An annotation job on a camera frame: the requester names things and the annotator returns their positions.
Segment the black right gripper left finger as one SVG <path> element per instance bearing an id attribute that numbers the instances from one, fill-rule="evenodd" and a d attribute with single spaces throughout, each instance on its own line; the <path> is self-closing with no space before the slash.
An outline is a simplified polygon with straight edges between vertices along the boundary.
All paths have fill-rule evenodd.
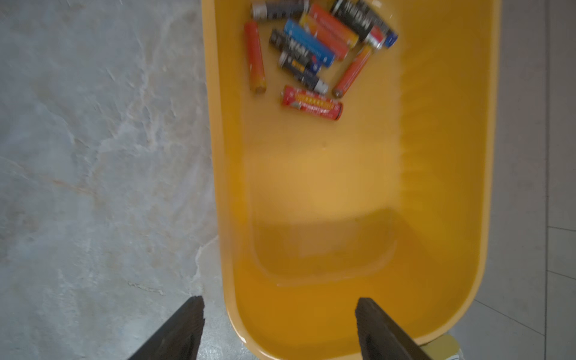
<path id="1" fill-rule="evenodd" d="M 202 296 L 190 297 L 129 359 L 196 359 L 204 307 Z"/>

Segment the black battery silver end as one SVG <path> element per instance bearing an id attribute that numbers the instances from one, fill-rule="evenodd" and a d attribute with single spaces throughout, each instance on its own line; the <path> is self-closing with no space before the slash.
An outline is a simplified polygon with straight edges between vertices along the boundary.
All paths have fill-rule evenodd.
<path id="1" fill-rule="evenodd" d="M 328 93 L 329 86 L 288 52 L 283 51 L 280 54 L 278 65 L 298 80 L 307 90 L 320 95 Z"/>

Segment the red battery with yellow text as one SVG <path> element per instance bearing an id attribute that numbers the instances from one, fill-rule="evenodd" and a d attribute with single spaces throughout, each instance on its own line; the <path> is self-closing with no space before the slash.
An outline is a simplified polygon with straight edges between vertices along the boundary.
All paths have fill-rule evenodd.
<path id="1" fill-rule="evenodd" d="M 283 88 L 281 104 L 332 121 L 339 120 L 344 111 L 344 105 L 339 101 L 290 85 Z"/>

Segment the slim red orange battery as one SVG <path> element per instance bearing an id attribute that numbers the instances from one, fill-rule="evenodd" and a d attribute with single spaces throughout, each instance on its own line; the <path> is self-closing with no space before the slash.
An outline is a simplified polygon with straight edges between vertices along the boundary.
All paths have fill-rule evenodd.
<path id="1" fill-rule="evenodd" d="M 266 92 L 266 74 L 260 43 L 259 27 L 255 21 L 244 24 L 244 39 L 247 50 L 250 90 L 255 94 Z"/>

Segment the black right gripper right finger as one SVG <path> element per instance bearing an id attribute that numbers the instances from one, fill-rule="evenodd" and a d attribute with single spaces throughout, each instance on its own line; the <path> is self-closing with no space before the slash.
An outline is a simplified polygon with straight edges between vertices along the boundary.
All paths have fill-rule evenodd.
<path id="1" fill-rule="evenodd" d="M 355 318 L 363 359 L 431 360 L 372 298 L 358 300 Z"/>

